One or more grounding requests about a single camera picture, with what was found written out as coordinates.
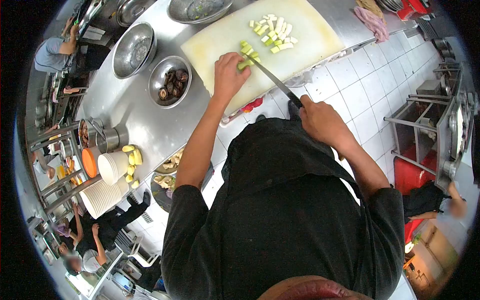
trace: knife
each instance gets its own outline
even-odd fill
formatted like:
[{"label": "knife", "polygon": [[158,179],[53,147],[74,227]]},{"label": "knife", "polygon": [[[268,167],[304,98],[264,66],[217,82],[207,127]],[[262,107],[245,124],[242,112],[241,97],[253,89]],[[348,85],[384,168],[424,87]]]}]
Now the knife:
[{"label": "knife", "polygon": [[265,74],[268,78],[270,78],[273,83],[275,83],[278,88],[287,95],[287,97],[293,101],[296,107],[301,108],[303,105],[300,102],[300,99],[295,96],[295,94],[280,81],[280,79],[276,78],[269,70],[267,70],[264,66],[262,66],[259,62],[254,60],[250,55],[245,54],[253,63]]}]

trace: black shoe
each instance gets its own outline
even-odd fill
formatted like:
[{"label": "black shoe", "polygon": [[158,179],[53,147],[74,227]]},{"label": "black shoe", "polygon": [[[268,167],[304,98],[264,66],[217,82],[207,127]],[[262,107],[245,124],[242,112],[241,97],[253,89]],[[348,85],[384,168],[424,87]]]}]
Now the black shoe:
[{"label": "black shoe", "polygon": [[292,100],[288,101],[288,113],[290,114],[291,121],[301,121],[300,109],[293,103]]},{"label": "black shoe", "polygon": [[151,199],[150,192],[145,191],[144,192],[144,203],[148,206],[150,206],[150,199]]},{"label": "black shoe", "polygon": [[261,120],[265,120],[267,117],[265,115],[258,115],[258,117],[255,119],[255,123]]}]

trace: stainless steel counter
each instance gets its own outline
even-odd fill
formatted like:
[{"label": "stainless steel counter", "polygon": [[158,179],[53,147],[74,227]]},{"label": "stainless steel counter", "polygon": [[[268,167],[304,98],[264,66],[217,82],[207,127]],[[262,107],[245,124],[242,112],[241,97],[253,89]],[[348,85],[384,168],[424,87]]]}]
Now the stainless steel counter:
[{"label": "stainless steel counter", "polygon": [[[228,13],[232,13],[253,0],[235,0]],[[344,42],[352,48],[373,40],[373,33],[354,15],[354,0],[310,0]],[[90,84],[83,99],[86,116],[99,117],[108,127],[128,135],[125,144],[140,148],[143,164],[138,166],[135,179],[142,181],[166,158],[180,149],[189,139],[210,95],[193,69],[192,83],[186,98],[171,109],[161,109],[148,95],[148,79],[154,66],[164,57],[185,57],[180,46],[206,25],[183,25],[167,16],[167,0],[158,0],[136,22],[148,22],[158,37],[157,53],[152,64],[142,73],[119,80],[112,71],[112,52],[107,56]],[[391,33],[413,27],[396,15],[384,12]]]}]

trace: bowl of mushrooms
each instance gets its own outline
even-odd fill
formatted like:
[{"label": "bowl of mushrooms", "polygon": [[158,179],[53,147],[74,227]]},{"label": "bowl of mushrooms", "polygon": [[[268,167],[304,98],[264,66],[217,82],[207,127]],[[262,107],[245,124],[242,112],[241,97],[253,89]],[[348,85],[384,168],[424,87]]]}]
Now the bowl of mushrooms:
[{"label": "bowl of mushrooms", "polygon": [[148,81],[151,99],[160,108],[167,109],[178,105],[187,95],[192,82],[192,70],[180,56],[168,56],[153,69]]}]

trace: pink towel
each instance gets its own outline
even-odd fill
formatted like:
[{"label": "pink towel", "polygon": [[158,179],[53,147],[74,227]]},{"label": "pink towel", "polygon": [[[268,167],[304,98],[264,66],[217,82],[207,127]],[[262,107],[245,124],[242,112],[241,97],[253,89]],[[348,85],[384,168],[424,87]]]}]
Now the pink towel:
[{"label": "pink towel", "polygon": [[373,32],[373,35],[377,38],[377,44],[388,40],[387,27],[380,17],[360,6],[355,7],[353,10],[365,26]]}]

